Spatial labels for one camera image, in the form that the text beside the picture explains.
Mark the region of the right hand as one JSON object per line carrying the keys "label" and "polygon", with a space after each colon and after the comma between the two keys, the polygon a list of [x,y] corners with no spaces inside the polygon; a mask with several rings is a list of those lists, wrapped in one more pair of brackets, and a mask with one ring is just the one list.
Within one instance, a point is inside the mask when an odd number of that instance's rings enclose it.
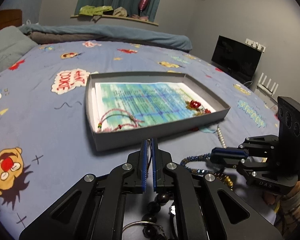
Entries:
{"label": "right hand", "polygon": [[293,231],[300,223],[300,181],[287,195],[274,195],[266,192],[263,194],[264,201],[268,205],[279,203],[279,211],[283,219],[282,226]]}

